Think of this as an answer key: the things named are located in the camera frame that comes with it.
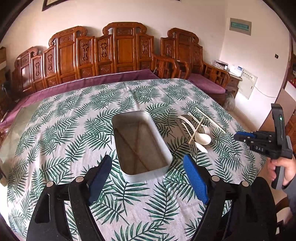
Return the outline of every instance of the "leaf print tablecloth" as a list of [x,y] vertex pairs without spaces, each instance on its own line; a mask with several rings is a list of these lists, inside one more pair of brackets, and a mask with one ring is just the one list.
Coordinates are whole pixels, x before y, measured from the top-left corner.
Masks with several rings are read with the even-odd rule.
[[[190,82],[157,79],[98,85],[43,100],[32,116],[15,152],[8,177],[11,228],[26,237],[37,200],[46,182],[68,183],[97,166],[105,154],[113,159],[112,171],[92,214],[106,240],[188,240],[205,211],[183,169],[190,153],[188,140],[175,119],[191,112],[201,119],[198,107],[224,130],[211,130],[208,154],[193,158],[227,182],[256,178],[265,159],[233,134],[241,126],[221,106]],[[116,154],[112,117],[127,111],[146,110],[152,116],[172,155],[168,172],[158,179],[127,183]],[[73,239],[79,240],[71,207],[66,213]],[[229,209],[226,202],[224,213]]]

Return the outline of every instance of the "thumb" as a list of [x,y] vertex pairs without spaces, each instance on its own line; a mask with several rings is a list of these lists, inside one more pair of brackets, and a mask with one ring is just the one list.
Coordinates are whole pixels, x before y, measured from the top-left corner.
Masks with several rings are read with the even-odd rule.
[[271,160],[271,163],[277,167],[290,167],[292,159],[280,157],[277,160]]

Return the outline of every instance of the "metal container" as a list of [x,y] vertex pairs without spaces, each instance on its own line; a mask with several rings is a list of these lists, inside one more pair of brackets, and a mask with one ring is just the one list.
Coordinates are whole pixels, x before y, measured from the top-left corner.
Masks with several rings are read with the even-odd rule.
[[125,180],[138,183],[164,175],[173,156],[147,111],[112,118],[116,151]]

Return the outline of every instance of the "person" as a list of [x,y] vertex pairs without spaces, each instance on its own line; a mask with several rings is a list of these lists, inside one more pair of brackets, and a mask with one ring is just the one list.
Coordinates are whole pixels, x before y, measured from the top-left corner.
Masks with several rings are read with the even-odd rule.
[[293,217],[285,225],[285,229],[278,235],[278,240],[296,240],[296,159],[280,157],[277,160],[267,158],[267,172],[271,181],[276,178],[276,167],[285,167],[283,191],[287,194]]

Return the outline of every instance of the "cable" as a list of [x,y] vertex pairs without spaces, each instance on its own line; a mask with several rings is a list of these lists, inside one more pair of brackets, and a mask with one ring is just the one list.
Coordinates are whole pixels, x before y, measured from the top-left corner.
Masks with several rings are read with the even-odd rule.
[[269,98],[277,98],[277,97],[273,97],[273,96],[268,96],[268,95],[265,95],[266,97],[269,97]]

